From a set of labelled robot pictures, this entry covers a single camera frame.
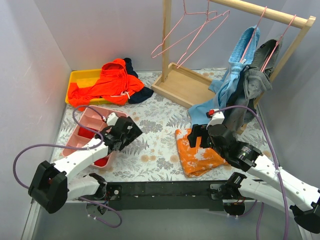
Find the drawstring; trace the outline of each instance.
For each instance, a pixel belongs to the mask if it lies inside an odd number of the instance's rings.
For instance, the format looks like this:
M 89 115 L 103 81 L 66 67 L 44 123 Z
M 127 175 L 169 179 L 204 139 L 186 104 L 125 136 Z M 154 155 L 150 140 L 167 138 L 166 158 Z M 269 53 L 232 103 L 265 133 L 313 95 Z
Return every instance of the drawstring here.
M 110 97 L 121 97 L 121 96 L 124 96 L 126 94 L 128 95 L 128 99 L 130 99 L 129 92 L 127 92 L 127 91 L 123 91 L 120 95 L 114 95 L 114 96 L 110 96 Z

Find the pink storage box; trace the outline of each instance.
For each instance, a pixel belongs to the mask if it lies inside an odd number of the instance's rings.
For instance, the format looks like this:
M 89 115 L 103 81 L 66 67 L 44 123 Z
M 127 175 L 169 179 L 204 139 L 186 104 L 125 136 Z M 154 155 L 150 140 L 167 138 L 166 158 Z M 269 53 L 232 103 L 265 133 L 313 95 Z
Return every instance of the pink storage box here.
M 115 113 L 115 115 L 117 117 L 127 117 L 128 115 L 125 114 L 124 112 L 121 111 L 114 111 L 105 107 L 101 107 L 101 106 L 95 106 L 95 105 L 91 105 L 90 107 L 96 109 L 99 113 L 101 113 L 103 116 L 105 116 L 106 118 L 112 114 Z M 107 124 L 105 122 L 102 121 L 101 117 L 92 109 L 90 108 L 86 108 L 79 120 L 79 123 L 81 123 L 82 125 L 84 125 L 85 127 L 88 128 L 92 128 L 98 131 L 101 131 L 102 129 L 104 129 L 105 127 L 107 127 Z M 76 125 L 75 129 L 73 130 L 68 142 L 66 143 L 67 146 L 71 146 L 71 147 L 77 147 L 77 148 L 82 148 L 84 145 L 86 145 L 91 138 L 86 138 L 83 136 L 79 136 L 79 129 L 80 126 Z M 74 153 L 76 150 L 73 149 L 64 149 L 62 151 L 62 155 L 64 157 L 69 156 L 70 154 Z M 106 156 L 107 158 L 107 163 L 104 166 L 98 166 L 95 164 L 91 164 L 92 167 L 97 168 L 97 169 L 101 169 L 101 170 L 107 170 L 111 165 L 113 160 L 116 157 L 116 152 L 112 152 L 110 153 L 108 156 Z

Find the white floral pattern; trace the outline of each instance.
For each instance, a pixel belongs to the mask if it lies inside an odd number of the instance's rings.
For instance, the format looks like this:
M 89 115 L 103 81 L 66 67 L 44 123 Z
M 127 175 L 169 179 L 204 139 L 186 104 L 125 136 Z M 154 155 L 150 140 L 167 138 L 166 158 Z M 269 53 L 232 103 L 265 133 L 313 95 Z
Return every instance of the white floral pattern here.
M 225 71 L 225 69 L 203 69 L 196 72 L 220 80 Z M 149 88 L 160 74 L 160 72 L 138 73 L 139 79 Z M 124 106 L 105 104 L 102 107 L 128 114 L 141 128 L 143 134 L 122 152 L 116 154 L 116 159 L 108 171 L 89 166 L 78 174 L 77 178 L 97 173 L 108 182 L 227 180 L 233 172 L 241 172 L 239 169 L 223 165 L 200 177 L 185 177 L 177 157 L 175 131 L 190 128 L 191 119 L 185 107 L 161 95 L 154 93 L 151 98 L 140 104 L 127 103 Z M 73 107 L 67 105 L 56 141 L 59 145 L 67 143 L 76 126 L 72 119 L 72 111 Z M 81 114 L 77 112 L 76 118 L 79 119 Z M 249 142 L 270 157 L 270 149 L 256 120 L 247 125 L 238 139 Z M 61 152 L 61 148 L 56 148 L 52 161 L 61 159 Z

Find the orange floral cloth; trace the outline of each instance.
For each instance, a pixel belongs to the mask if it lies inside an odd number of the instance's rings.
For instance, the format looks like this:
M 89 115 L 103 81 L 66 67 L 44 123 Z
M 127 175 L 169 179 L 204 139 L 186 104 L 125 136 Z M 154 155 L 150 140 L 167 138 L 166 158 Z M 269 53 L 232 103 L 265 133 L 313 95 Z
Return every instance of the orange floral cloth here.
M 228 165 L 212 148 L 200 147 L 201 137 L 197 138 L 195 147 L 191 148 L 187 136 L 191 128 L 175 131 L 176 145 L 185 176 L 199 177 L 220 165 Z

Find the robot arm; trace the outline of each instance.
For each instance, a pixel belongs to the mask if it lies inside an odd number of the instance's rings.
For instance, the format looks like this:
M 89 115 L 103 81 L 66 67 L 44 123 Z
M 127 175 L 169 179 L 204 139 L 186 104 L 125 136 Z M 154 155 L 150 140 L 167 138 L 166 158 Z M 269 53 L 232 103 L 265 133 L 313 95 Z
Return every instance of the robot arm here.
M 28 194 L 48 213 L 58 211 L 67 200 L 86 195 L 92 195 L 99 200 L 106 195 L 107 182 L 103 177 L 91 173 L 81 179 L 73 178 L 95 161 L 113 151 L 121 151 L 142 134 L 130 117 L 117 117 L 113 113 L 108 117 L 106 123 L 108 126 L 100 132 L 103 136 L 103 143 L 98 147 L 89 149 L 101 141 L 100 136 L 96 134 L 84 146 L 87 150 L 75 151 L 53 163 L 44 161 L 39 164 Z
M 233 133 L 227 129 L 223 122 L 223 114 L 209 112 L 212 116 L 208 125 L 193 125 L 188 136 L 190 146 L 194 147 L 197 137 L 201 137 L 202 148 L 214 149 L 231 166 L 260 178 L 269 186 L 246 179 L 240 173 L 234 173 L 228 180 L 228 190 L 233 195 L 261 200 L 277 209 L 284 210 L 278 171 L 281 174 L 289 208 L 292 210 L 294 220 L 301 227 L 313 233 L 320 233 L 320 190 L 314 186 L 297 179 L 287 171 L 279 168 L 264 156 L 260 150 L 249 143 L 237 141 Z

